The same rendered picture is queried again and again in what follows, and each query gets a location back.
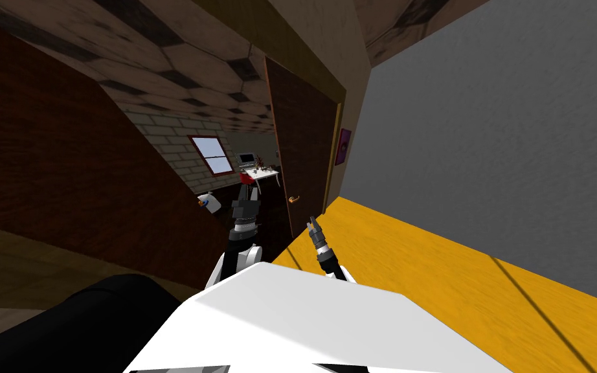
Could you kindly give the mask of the purple wall picture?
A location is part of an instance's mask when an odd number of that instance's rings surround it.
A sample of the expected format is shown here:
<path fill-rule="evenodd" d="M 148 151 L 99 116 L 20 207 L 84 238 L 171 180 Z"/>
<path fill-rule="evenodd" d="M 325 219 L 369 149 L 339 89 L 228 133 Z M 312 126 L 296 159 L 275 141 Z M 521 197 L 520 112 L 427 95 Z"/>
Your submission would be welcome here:
<path fill-rule="evenodd" d="M 343 164 L 346 161 L 348 149 L 350 147 L 350 139 L 352 132 L 348 129 L 342 128 L 339 132 L 339 141 L 334 165 Z"/>

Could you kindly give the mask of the dark brown door leaf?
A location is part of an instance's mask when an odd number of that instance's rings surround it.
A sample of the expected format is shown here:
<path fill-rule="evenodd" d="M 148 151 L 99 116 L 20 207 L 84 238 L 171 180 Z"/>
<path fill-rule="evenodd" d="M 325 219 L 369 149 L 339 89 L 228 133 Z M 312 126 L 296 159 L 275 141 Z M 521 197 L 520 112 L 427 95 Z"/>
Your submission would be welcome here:
<path fill-rule="evenodd" d="M 276 61 L 265 58 L 264 65 L 289 224 L 297 238 L 310 216 L 324 210 L 339 106 Z"/>

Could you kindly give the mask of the white table with clutter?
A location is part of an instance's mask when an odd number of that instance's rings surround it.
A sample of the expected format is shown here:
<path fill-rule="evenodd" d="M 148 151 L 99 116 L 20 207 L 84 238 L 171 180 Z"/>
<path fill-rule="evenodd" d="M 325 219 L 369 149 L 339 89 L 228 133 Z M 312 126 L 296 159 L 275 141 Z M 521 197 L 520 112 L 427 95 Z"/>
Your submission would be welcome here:
<path fill-rule="evenodd" d="M 269 177 L 274 177 L 277 185 L 279 187 L 281 186 L 279 172 L 276 171 L 272 166 L 264 166 L 262 164 L 261 158 L 256 157 L 255 154 L 238 153 L 236 155 L 236 158 L 240 167 L 239 174 L 245 172 L 256 182 L 252 185 L 249 185 L 248 189 L 250 189 L 251 187 L 258 187 L 258 193 L 261 194 L 262 190 L 260 186 L 260 181 Z"/>

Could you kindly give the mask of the red framed window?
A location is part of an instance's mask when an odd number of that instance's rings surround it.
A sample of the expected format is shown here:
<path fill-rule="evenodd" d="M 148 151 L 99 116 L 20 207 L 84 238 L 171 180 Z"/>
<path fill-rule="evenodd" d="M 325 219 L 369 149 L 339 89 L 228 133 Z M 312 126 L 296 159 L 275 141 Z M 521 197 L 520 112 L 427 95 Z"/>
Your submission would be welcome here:
<path fill-rule="evenodd" d="M 191 135 L 188 138 L 213 177 L 234 174 L 234 167 L 218 136 Z"/>

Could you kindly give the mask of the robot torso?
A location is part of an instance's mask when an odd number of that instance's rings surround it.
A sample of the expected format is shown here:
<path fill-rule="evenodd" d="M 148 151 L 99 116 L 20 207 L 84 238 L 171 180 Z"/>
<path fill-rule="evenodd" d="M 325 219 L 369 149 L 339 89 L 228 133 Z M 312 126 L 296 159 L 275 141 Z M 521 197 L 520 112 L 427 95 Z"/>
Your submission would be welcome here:
<path fill-rule="evenodd" d="M 139 373 L 512 373 L 407 297 L 261 262 L 184 301 Z"/>

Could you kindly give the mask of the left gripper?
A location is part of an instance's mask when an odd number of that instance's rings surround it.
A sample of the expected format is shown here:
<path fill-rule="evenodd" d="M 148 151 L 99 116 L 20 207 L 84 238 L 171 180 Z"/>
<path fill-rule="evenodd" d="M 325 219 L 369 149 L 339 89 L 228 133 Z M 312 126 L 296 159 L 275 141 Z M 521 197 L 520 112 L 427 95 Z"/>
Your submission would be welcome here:
<path fill-rule="evenodd" d="M 232 217 L 235 220 L 255 219 L 259 213 L 261 201 L 258 199 L 258 187 L 250 188 L 248 199 L 248 185 L 240 187 L 238 199 L 232 202 Z"/>

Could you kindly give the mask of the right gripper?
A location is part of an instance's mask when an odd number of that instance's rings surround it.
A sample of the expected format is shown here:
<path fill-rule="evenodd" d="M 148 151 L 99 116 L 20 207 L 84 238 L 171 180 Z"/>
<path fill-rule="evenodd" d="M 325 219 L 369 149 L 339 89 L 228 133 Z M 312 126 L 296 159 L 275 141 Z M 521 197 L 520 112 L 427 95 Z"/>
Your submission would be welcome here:
<path fill-rule="evenodd" d="M 320 225 L 316 220 L 315 216 L 311 216 L 311 221 L 307 222 L 307 228 L 309 236 L 313 240 L 313 244 L 317 249 L 320 249 L 326 245 L 326 239 L 323 232 L 320 230 Z"/>

